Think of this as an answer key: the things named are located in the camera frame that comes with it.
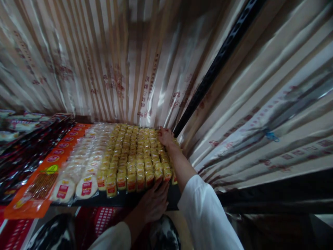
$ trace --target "white fabric curtain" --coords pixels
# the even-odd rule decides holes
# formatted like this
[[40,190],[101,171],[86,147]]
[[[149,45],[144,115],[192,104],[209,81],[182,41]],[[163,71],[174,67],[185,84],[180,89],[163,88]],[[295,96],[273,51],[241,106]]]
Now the white fabric curtain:
[[[246,0],[1,0],[0,108],[173,128]],[[217,192],[327,169],[332,93],[272,131],[332,78],[333,3],[268,0],[179,141]]]
[[2,0],[1,108],[172,127],[245,0]]
[[264,137],[229,153],[310,88],[333,86],[332,10],[324,0],[267,2],[182,131],[185,154],[216,191],[332,167],[330,92],[277,127],[280,142]]

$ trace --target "person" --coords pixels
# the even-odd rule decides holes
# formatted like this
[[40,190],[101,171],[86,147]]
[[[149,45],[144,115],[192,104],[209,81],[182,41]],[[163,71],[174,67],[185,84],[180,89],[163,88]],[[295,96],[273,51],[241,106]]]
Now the person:
[[[213,188],[197,174],[173,141],[170,130],[160,127],[159,141],[173,162],[181,198],[178,208],[184,215],[194,249],[243,249]],[[169,183],[162,180],[148,190],[123,222],[107,229],[89,249],[130,249],[144,225],[161,218],[167,209]]]

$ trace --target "store shelf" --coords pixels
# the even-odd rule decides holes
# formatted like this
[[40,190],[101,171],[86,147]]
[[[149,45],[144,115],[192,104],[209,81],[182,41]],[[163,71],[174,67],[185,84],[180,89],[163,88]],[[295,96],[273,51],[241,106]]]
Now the store shelf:
[[[142,193],[128,193],[120,191],[119,194],[111,199],[106,197],[106,192],[99,191],[99,195],[92,197],[88,200],[77,200],[72,204],[72,207],[135,207],[141,197]],[[168,211],[178,210],[177,204],[180,199],[180,191],[178,185],[171,185],[168,191]]]

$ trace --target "yellow snack package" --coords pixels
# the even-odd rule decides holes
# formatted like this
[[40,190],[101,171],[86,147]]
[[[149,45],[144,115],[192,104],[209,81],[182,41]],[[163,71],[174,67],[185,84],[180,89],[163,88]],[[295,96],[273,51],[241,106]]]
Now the yellow snack package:
[[170,168],[164,168],[163,169],[163,180],[164,181],[170,181],[172,177],[172,172]]
[[128,168],[127,169],[127,174],[128,175],[136,174],[136,168],[133,168],[133,167],[132,168]]
[[145,164],[145,170],[153,170],[153,164],[151,162],[148,162]]
[[163,172],[160,171],[160,170],[156,170],[154,172],[154,179],[155,179],[155,182],[159,179],[159,178],[162,178],[163,177]]
[[144,165],[137,165],[136,166],[136,172],[144,172],[145,171],[145,166]]
[[156,164],[161,164],[160,159],[157,157],[152,158],[153,165],[155,166]]
[[117,162],[110,162],[109,168],[118,168],[118,163]]
[[118,168],[118,173],[123,173],[123,174],[127,174],[127,169],[125,166],[122,166],[120,168]]
[[136,190],[136,174],[131,174],[127,176],[127,192],[135,192]]
[[146,171],[145,179],[146,189],[151,188],[154,184],[154,173],[152,171]]
[[126,174],[119,173],[117,174],[117,186],[118,190],[125,190],[126,189]]
[[165,162],[165,163],[162,163],[162,166],[163,166],[163,168],[171,168],[170,167],[170,164],[169,163],[167,163],[167,162]]
[[174,172],[174,170],[172,171],[172,181],[171,181],[171,183],[172,183],[172,185],[178,184],[176,173]]
[[145,173],[139,172],[136,175],[136,192],[141,192],[145,189]]
[[97,172],[97,186],[98,186],[98,190],[100,190],[100,191],[105,191],[106,190],[105,179],[106,179],[106,173],[105,173],[105,171],[99,170]]
[[103,161],[100,165],[100,170],[107,170],[109,168],[110,162],[109,161]]
[[161,163],[157,163],[155,166],[154,166],[154,170],[159,170],[159,171],[163,171],[163,166]]
[[106,172],[106,177],[116,178],[117,177],[117,169],[116,168],[108,169],[107,172]]

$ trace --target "red label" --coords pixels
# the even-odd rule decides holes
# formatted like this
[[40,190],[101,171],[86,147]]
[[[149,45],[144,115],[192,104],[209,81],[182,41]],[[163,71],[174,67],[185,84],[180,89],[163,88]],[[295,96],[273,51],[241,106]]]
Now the red label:
[[73,137],[66,137],[66,138],[64,139],[64,141],[72,141],[72,140],[74,140]]
[[57,193],[57,198],[64,199],[66,197],[67,190],[68,190],[68,186],[60,185],[58,193]]
[[67,148],[69,146],[68,143],[61,143],[58,145],[58,148]]
[[145,188],[145,183],[138,184],[138,189],[139,190],[144,189],[144,188]]
[[47,158],[47,162],[55,162],[57,160],[59,160],[60,157],[59,156],[50,156],[49,158]]
[[101,188],[101,187],[104,187],[105,185],[104,185],[104,181],[103,180],[101,180],[101,181],[98,181],[97,182],[97,185],[98,185],[98,187],[99,188]]
[[82,184],[82,196],[88,195],[91,193],[91,182],[86,182]]
[[133,189],[135,189],[135,183],[129,183],[128,190],[133,190]]
[[114,186],[108,188],[108,193],[114,193],[116,191]]
[[62,155],[64,152],[65,152],[64,150],[62,150],[62,149],[58,149],[58,150],[54,151],[53,153],[54,153],[55,155]]

